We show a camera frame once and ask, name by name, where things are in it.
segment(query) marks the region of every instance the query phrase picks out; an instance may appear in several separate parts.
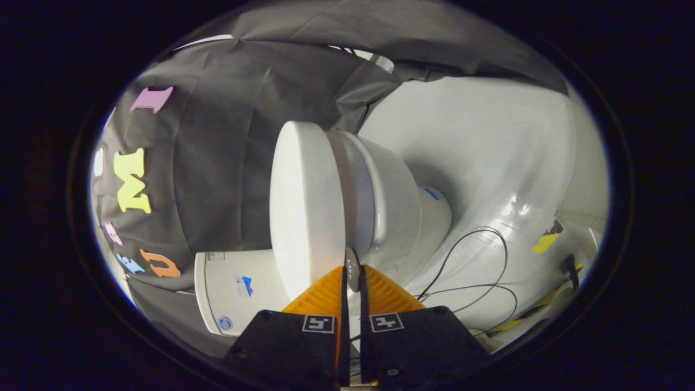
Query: white lid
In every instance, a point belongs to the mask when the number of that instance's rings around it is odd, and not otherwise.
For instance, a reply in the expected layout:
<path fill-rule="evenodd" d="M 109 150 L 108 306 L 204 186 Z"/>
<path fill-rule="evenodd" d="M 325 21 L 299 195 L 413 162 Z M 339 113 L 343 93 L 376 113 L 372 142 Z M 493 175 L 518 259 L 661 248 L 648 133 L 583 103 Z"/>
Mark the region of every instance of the white lid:
<path fill-rule="evenodd" d="M 270 176 L 270 238 L 289 300 L 343 264 L 338 166 L 317 124 L 287 122 L 280 131 Z"/>

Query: yellow foam letter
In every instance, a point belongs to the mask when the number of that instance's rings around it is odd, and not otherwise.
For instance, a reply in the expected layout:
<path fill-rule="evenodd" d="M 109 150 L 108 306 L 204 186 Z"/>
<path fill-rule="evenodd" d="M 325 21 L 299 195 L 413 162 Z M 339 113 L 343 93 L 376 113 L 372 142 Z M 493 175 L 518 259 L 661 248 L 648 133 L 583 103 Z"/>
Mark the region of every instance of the yellow foam letter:
<path fill-rule="evenodd" d="M 145 213 L 152 212 L 147 194 L 143 193 L 140 197 L 136 197 L 138 193 L 145 190 L 145 183 L 133 176 L 142 178 L 145 174 L 145 151 L 138 148 L 135 153 L 125 155 L 116 152 L 113 156 L 113 170 L 123 181 L 123 186 L 118 189 L 116 195 L 121 211 L 125 212 L 127 208 L 131 208 L 141 209 Z"/>

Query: blue logo sticker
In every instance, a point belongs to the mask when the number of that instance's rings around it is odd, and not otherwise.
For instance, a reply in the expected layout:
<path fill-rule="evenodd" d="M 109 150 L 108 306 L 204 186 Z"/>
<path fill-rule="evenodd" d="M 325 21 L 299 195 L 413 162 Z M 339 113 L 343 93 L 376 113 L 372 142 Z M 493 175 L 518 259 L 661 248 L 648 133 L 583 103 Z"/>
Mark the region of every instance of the blue logo sticker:
<path fill-rule="evenodd" d="M 249 292 L 249 297 L 250 297 L 251 294 L 254 292 L 254 290 L 251 289 L 251 278 L 242 277 L 242 279 L 244 280 L 244 285 L 246 285 L 246 291 Z"/>
<path fill-rule="evenodd" d="M 437 197 L 436 194 L 434 194 L 434 192 L 432 190 L 429 190 L 428 188 L 425 187 L 425 191 L 427 192 L 427 194 L 431 195 L 432 198 L 439 201 L 439 197 Z"/>
<path fill-rule="evenodd" d="M 220 317 L 218 324 L 223 330 L 229 330 L 231 328 L 231 320 L 228 317 Z"/>

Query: pink foam letter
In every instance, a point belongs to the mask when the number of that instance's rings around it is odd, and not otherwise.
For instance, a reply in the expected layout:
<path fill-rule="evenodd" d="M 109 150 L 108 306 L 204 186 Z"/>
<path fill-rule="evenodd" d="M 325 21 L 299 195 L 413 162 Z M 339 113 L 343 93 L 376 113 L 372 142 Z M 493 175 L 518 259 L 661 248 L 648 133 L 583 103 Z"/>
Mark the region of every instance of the pink foam letter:
<path fill-rule="evenodd" d="M 150 91 L 149 87 L 142 90 L 137 99 L 133 102 L 133 106 L 130 108 L 132 113 L 138 107 L 149 107 L 152 109 L 152 113 L 159 111 L 164 103 L 167 102 L 169 96 L 174 91 L 174 87 L 169 87 L 163 91 Z"/>

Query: white cylindrical container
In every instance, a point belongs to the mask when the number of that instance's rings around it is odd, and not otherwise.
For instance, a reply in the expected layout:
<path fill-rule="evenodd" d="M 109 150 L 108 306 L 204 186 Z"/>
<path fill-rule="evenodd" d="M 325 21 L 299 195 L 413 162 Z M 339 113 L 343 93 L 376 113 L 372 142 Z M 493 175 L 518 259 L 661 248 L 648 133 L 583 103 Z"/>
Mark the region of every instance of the white cylindrical container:
<path fill-rule="evenodd" d="M 195 295 L 208 330 L 234 337 L 259 311 L 290 303 L 272 250 L 196 254 Z"/>

